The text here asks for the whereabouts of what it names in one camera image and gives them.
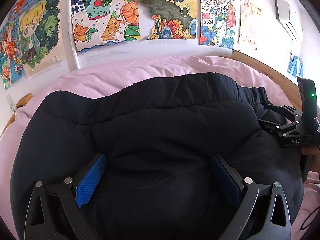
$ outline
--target metal pin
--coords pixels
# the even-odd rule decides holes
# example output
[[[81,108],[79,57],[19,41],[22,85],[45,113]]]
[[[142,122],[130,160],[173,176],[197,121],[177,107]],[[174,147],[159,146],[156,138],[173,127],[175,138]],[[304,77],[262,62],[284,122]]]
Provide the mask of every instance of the metal pin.
[[[280,183],[280,182],[278,182],[278,181],[275,181],[275,183],[274,183],[274,184],[275,184],[275,186],[276,186],[276,187],[281,187],[281,183]]]
[[[41,187],[42,186],[42,181],[38,181],[37,183],[36,183],[36,187]]]
[[[72,178],[70,178],[70,177],[67,177],[64,179],[65,184],[70,184],[71,182],[72,182]]]
[[[252,180],[251,178],[249,178],[249,177],[246,177],[246,178],[244,179],[244,182],[245,182],[246,184],[252,184],[253,180]]]

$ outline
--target wooden headboard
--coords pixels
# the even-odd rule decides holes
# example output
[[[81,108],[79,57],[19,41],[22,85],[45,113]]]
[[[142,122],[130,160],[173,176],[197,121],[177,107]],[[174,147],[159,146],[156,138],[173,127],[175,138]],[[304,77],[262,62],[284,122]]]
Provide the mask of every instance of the wooden headboard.
[[[242,62],[254,68],[255,70],[259,71],[260,73],[268,76],[274,83],[278,84],[281,87],[281,89],[286,94],[287,98],[289,99],[293,107],[302,110],[301,97],[299,94],[298,86],[294,84],[291,80],[289,80],[287,77],[280,74],[278,71],[274,70],[268,65],[263,64],[262,62],[236,50],[232,50],[232,56],[229,58]],[[320,120],[319,107],[318,107],[318,119]]]

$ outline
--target white air conditioner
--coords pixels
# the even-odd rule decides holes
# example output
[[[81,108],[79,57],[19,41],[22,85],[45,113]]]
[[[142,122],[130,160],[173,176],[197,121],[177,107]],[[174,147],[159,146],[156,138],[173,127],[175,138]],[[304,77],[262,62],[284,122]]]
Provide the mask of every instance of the white air conditioner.
[[[293,39],[302,42],[301,22],[298,15],[292,12],[289,3],[276,0],[276,18]]]

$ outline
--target blue gripper pad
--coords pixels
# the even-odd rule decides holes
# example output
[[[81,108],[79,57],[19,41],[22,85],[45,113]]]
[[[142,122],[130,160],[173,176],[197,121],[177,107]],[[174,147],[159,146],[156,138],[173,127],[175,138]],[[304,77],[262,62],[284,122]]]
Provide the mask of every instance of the blue gripper pad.
[[[96,189],[107,166],[107,158],[104,154],[92,165],[76,189],[76,202],[79,208],[87,204]]]
[[[239,187],[215,155],[210,158],[210,168],[228,204],[237,208],[241,203]]]

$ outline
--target black garment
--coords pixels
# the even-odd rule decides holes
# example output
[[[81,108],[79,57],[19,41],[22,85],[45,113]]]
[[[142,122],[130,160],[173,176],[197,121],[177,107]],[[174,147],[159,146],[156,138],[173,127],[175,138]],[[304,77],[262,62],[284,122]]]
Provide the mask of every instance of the black garment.
[[[218,73],[151,78],[99,99],[48,95],[12,170],[19,237],[34,183],[74,176],[97,152],[107,156],[107,170],[82,209],[103,239],[218,237],[235,211],[212,178],[214,153],[242,177],[281,182],[293,223],[304,190],[300,156],[260,129],[257,117],[286,122],[266,103],[263,87],[240,87]]]

